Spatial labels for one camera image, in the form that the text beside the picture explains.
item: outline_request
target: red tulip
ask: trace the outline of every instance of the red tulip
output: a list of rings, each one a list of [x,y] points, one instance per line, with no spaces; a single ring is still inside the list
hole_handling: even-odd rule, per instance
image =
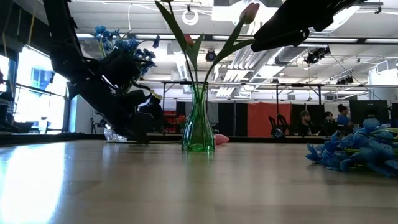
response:
[[[260,4],[258,3],[250,3],[241,13],[241,16],[239,19],[242,19],[244,15],[246,15],[246,18],[244,20],[245,24],[250,24],[254,21],[256,18],[256,14],[260,8]]]
[[[193,46],[193,40],[190,35],[184,35],[185,41],[187,41],[188,46],[192,47]]]

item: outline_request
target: black chair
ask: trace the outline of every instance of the black chair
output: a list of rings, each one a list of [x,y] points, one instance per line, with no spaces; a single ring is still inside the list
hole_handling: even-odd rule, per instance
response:
[[[274,135],[274,131],[275,131],[275,129],[277,128],[275,119],[274,119],[273,117],[269,116],[269,117],[268,117],[268,120],[269,120],[269,122],[271,123],[271,127],[272,127],[272,128],[271,128],[271,135]]]
[[[276,117],[279,122],[280,130],[283,132],[283,134],[286,134],[286,130],[288,130],[290,127],[289,124],[287,124],[286,118],[281,114],[278,114]]]

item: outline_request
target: wooden table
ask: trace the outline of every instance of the wooden table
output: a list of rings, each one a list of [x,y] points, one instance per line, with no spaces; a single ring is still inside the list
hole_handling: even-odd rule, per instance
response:
[[[0,223],[396,223],[398,181],[312,165],[303,144],[75,141],[0,148]]]

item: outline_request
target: vase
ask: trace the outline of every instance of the vase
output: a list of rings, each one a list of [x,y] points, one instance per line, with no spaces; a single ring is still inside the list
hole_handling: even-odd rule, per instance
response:
[[[200,85],[195,89],[191,86],[192,109],[182,134],[182,150],[213,152],[215,150],[214,134],[206,112],[207,86]]]

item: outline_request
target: green leaf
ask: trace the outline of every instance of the green leaf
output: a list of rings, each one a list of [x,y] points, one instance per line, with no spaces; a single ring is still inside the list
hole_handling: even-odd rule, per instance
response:
[[[162,14],[163,18],[166,20],[167,24],[169,25],[170,29],[172,30],[178,44],[183,51],[185,51],[188,47],[187,42],[185,41],[184,34],[178,25],[177,21],[175,20],[174,16],[171,15],[168,10],[158,1],[155,1],[157,8],[159,9],[160,13]]]
[[[372,132],[372,134],[380,133],[380,132],[382,132],[382,131],[387,131],[387,132],[390,132],[390,133],[396,133],[396,134],[398,134],[398,128],[384,128],[384,129],[380,129],[380,130],[378,130],[378,131],[374,131],[374,132]]]
[[[202,35],[197,39],[197,41],[193,44],[193,46],[192,46],[192,47],[189,47],[189,46],[188,46],[188,49],[187,49],[187,55],[188,55],[189,59],[191,60],[193,69],[194,69],[195,71],[198,70],[197,59],[198,59],[200,44],[201,44],[201,42],[202,42],[204,36],[205,36],[205,34],[202,34]]]
[[[224,58],[228,57],[233,52],[235,52],[247,45],[253,44],[253,43],[254,43],[254,40],[245,40],[245,41],[241,41],[233,46],[230,46],[228,48],[222,49],[216,56],[216,59],[214,60],[213,64],[216,65],[218,62],[220,62]]]
[[[242,19],[238,22],[234,31],[232,31],[232,34],[230,35],[228,40],[225,42],[223,49],[228,48],[235,43],[236,39],[239,37],[239,34],[241,33],[241,29],[242,29],[245,19],[246,19],[246,15],[244,15],[242,17]]]

